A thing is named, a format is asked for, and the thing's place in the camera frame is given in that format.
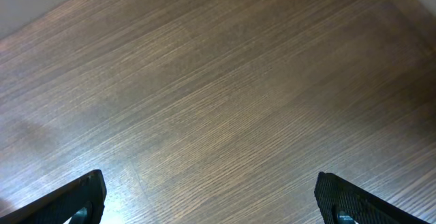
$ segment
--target brown wooden surface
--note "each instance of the brown wooden surface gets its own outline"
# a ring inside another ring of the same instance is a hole
[[[416,0],[70,0],[0,42],[0,214],[99,168],[102,223],[316,223],[333,172],[436,222]]]

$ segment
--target textured black plastic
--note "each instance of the textured black plastic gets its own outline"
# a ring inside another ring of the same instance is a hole
[[[342,210],[359,224],[426,223],[331,173],[320,172],[315,197],[326,224]]]
[[[0,223],[63,224],[80,209],[87,209],[81,223],[99,223],[103,215],[106,186],[102,172],[93,170],[33,203],[0,218]]]

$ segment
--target black plastic object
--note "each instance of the black plastic object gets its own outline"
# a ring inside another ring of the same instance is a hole
[[[427,223],[331,173],[318,174],[315,197],[326,224]]]
[[[93,170],[33,203],[2,218],[0,223],[100,223],[106,186],[100,170]]]

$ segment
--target wood grain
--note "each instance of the wood grain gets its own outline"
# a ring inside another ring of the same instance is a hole
[[[102,223],[320,223],[333,172],[436,222],[416,0],[70,0],[0,41],[6,214],[88,172]]]

